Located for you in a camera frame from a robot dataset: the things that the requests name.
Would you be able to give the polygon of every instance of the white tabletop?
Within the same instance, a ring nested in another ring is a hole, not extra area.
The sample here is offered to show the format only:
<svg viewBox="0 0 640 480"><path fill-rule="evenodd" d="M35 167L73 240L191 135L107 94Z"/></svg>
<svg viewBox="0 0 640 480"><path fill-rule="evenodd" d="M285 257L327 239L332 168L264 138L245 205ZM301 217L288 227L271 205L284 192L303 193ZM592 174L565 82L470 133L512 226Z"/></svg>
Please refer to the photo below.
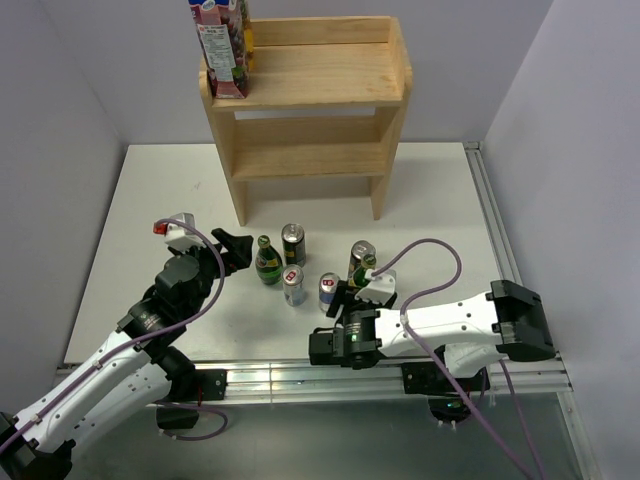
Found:
<svg viewBox="0 0 640 480"><path fill-rule="evenodd" d="M328 271L344 278L356 240L376 246L379 265L422 237L441 238L458 250L464 262L458 283L413 306L471 297L499 278L459 143L401 144L379 221L372 219L365 179L297 179L251 184L244 228L238 226L214 145L131 146L65 362L86 360L152 285L170 255L152 233L153 222L183 211L193 213L205 233L221 227L233 235L267 234L280 249L282 226L295 222L307 238L307 301L289 307L281 287L262 285L253 265L234 274L218 304L174 343L194 361L306 359L309 333L333 325L318 308L318 279ZM396 268L396 306L415 291L448 280L454 266L450 254L436 245L412 251Z"/></svg>

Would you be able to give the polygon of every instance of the wooden shelf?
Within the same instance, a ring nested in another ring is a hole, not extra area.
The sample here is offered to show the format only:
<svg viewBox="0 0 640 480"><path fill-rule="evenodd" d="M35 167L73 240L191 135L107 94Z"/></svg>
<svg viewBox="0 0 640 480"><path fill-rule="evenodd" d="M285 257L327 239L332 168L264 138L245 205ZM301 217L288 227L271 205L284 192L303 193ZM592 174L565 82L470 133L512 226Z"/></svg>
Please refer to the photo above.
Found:
<svg viewBox="0 0 640 480"><path fill-rule="evenodd" d="M256 47L249 95L214 110L398 106L402 92L386 43Z"/></svg>
<svg viewBox="0 0 640 480"><path fill-rule="evenodd" d="M240 120L235 131L233 180L385 174L374 116Z"/></svg>
<svg viewBox="0 0 640 480"><path fill-rule="evenodd" d="M252 21L255 70L243 100L214 99L204 60L200 93L238 221L247 183L269 178L367 176L380 218L413 77L391 17ZM235 112L375 107L370 116L238 120Z"/></svg>

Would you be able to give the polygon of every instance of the silver can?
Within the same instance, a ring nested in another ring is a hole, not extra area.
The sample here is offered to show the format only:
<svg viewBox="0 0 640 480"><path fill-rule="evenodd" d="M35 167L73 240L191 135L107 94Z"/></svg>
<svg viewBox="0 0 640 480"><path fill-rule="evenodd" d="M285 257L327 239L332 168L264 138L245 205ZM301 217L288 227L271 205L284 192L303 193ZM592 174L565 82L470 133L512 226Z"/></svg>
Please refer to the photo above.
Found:
<svg viewBox="0 0 640 480"><path fill-rule="evenodd" d="M289 223L282 229L282 249L286 265L304 267L307 250L304 241L304 228L297 223Z"/></svg>
<svg viewBox="0 0 640 480"><path fill-rule="evenodd" d="M304 273L298 265L289 265L282 272L282 287L284 290L284 299L292 307L302 305L305 300Z"/></svg>
<svg viewBox="0 0 640 480"><path fill-rule="evenodd" d="M320 310L327 312L333 301L333 297L338 289L338 282L340 277L333 272L325 273L320 277L318 282L318 290L320 296Z"/></svg>
<svg viewBox="0 0 640 480"><path fill-rule="evenodd" d="M353 247L351 247L351 257L349 258L349 274L347 275L347 280L353 276L353 272L360 266L364 256L369 253L375 255L376 247L366 240L358 240L353 244Z"/></svg>

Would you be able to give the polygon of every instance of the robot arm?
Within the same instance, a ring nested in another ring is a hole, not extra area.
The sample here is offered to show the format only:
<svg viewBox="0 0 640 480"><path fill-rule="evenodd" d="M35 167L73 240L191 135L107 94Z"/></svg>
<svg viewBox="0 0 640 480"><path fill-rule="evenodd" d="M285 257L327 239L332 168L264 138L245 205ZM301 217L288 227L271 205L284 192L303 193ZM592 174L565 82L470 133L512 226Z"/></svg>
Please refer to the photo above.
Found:
<svg viewBox="0 0 640 480"><path fill-rule="evenodd" d="M190 214L172 219L194 227ZM85 448L153 401L197 390L193 363L170 346L186 326L138 343L132 339L177 326L196 315L211 294L214 279L220 277L220 264L188 229L164 224L154 231L164 235L174 256L143 299L129 309L96 353L60 385L14 417L0 414L0 466L10 478L63 479L71 469L76 445ZM251 264L252 237L236 238L221 229L212 234L219 241L211 246L220 252L225 276ZM118 349L107 362L101 362L106 353ZM12 437L10 444L5 443Z"/></svg>
<svg viewBox="0 0 640 480"><path fill-rule="evenodd" d="M382 359L417 351L405 332L396 299L395 275L372 278L360 291L341 282L327 316L333 329L309 336L312 365L369 368ZM509 357L534 362L555 357L540 296L507 280L491 282L491 290L458 302L410 309L413 330L443 359L456 378L474 377L484 367Z"/></svg>

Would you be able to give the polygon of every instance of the gray wall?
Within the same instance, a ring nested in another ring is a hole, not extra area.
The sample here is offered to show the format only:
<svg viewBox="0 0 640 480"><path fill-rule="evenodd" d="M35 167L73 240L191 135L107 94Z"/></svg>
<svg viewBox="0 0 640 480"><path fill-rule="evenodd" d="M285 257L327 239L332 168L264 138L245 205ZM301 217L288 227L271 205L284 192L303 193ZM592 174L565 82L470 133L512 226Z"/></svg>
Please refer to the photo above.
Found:
<svg viewBox="0 0 640 480"><path fill-rule="evenodd" d="M640 3L556 0L486 139L605 478L637 478Z"/></svg>
<svg viewBox="0 0 640 480"><path fill-rule="evenodd" d="M122 147L35 0L0 6L0 410L51 386Z"/></svg>
<svg viewBox="0 0 640 480"><path fill-rule="evenodd" d="M269 0L250 7L255 18L400 17L414 68L404 139L482 140L551 1ZM212 141L187 0L42 3L124 141Z"/></svg>

